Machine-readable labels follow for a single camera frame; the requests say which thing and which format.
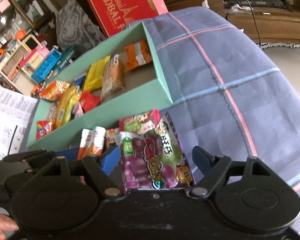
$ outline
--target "open box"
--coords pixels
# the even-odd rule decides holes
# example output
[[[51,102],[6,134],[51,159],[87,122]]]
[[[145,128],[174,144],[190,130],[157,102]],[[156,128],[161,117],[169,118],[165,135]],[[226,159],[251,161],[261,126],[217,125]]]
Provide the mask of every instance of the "open box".
[[[83,129],[96,126],[110,128],[120,118],[162,109],[172,105],[153,41],[143,23],[124,30],[88,51],[53,80],[71,81],[86,72],[90,65],[123,47],[147,39],[153,62],[124,73],[124,89],[114,94],[111,100],[85,113],[77,119],[36,140],[37,121],[45,120],[51,107],[50,102],[40,100],[27,141],[28,150],[46,149],[60,151],[71,144],[79,143]]]

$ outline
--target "silver screw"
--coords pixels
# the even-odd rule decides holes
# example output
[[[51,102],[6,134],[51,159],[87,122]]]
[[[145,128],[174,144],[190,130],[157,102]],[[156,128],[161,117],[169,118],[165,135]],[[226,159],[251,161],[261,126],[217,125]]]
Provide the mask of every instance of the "silver screw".
[[[204,187],[195,187],[191,192],[196,196],[205,196],[207,195],[208,190]]]
[[[115,197],[115,196],[118,196],[120,195],[120,190],[116,187],[110,187],[110,188],[107,188],[105,190],[105,193],[108,195],[108,196],[111,196],[111,197]]]
[[[153,194],[152,197],[153,197],[154,199],[158,199],[158,198],[160,198],[160,195],[159,195],[159,194]]]

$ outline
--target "blue stripe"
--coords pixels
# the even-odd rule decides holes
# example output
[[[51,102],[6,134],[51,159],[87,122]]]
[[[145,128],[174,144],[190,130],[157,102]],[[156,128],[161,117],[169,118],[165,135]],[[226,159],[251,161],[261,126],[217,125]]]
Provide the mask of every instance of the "blue stripe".
[[[185,36],[187,36],[189,34],[193,34],[193,33],[200,32],[200,31],[205,31],[205,30],[210,30],[210,29],[216,29],[216,28],[220,28],[220,27],[224,27],[224,26],[231,26],[231,25],[230,24],[223,24],[223,25],[216,26],[216,27],[210,27],[210,28],[199,29],[199,30],[195,30],[195,31],[183,33],[183,34],[180,34],[178,36],[173,37],[172,39],[166,40],[164,43],[161,43],[158,46],[156,46],[155,49],[157,49],[157,48],[159,48],[159,47],[167,44],[168,42],[171,42],[171,41],[177,40],[179,38],[185,37]]]
[[[298,183],[300,181],[300,173],[297,176],[294,176],[292,179],[287,181],[287,184],[292,187],[293,185],[295,185],[296,183]]]
[[[242,84],[244,84],[246,82],[249,82],[251,80],[254,80],[254,79],[266,76],[268,74],[271,74],[271,73],[274,73],[274,72],[277,72],[277,71],[280,71],[280,69],[277,68],[277,67],[270,68],[270,69],[267,69],[265,71],[261,71],[261,72],[258,72],[256,74],[253,74],[251,76],[247,76],[247,77],[244,77],[244,78],[237,79],[235,81],[228,82],[228,83],[226,83],[224,85],[214,86],[214,87],[210,87],[210,88],[205,89],[205,90],[201,90],[199,92],[192,93],[192,94],[190,94],[188,96],[181,97],[178,100],[174,101],[173,102],[173,106],[181,104],[181,103],[183,103],[183,102],[185,102],[185,101],[187,101],[189,99],[193,99],[193,98],[196,98],[196,97],[199,97],[199,96],[205,96],[207,94],[211,94],[213,92],[218,91],[219,89],[225,89],[225,88],[231,87],[231,86],[242,85]]]

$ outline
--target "metal bowl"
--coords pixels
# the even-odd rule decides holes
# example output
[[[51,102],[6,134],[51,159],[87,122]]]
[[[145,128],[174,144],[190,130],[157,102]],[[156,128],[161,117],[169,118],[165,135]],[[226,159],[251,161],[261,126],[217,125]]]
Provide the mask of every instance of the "metal bowl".
[[[0,15],[0,36],[4,35],[10,28],[10,25],[15,17],[16,12],[12,5],[5,9],[5,11]]]

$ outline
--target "gray floor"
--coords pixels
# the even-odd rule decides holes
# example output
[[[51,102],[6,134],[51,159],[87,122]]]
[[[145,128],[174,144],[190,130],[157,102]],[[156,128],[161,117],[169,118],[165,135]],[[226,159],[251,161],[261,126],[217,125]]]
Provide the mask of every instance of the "gray floor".
[[[300,96],[300,48],[272,47],[263,50]]]

